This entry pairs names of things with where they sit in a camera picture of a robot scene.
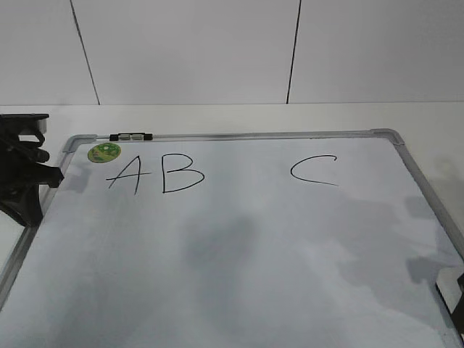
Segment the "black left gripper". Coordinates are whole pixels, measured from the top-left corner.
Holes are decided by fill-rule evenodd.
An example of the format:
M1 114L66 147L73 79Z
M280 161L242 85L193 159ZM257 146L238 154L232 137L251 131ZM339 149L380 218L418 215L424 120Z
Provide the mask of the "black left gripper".
M59 167L42 165L50 155L41 147L45 137L36 135L15 135L1 129L1 211L24 227L36 227L43 213L38 188L21 189L24 186L22 171L32 166L33 182L56 189L64 180Z

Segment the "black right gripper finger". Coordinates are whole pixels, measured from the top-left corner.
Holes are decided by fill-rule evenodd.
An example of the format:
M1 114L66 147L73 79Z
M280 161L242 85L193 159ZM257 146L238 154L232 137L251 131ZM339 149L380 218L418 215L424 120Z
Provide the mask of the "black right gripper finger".
M459 286L459 289L461 290L461 298L463 298L463 295L464 295L464 273L457 279L457 284Z

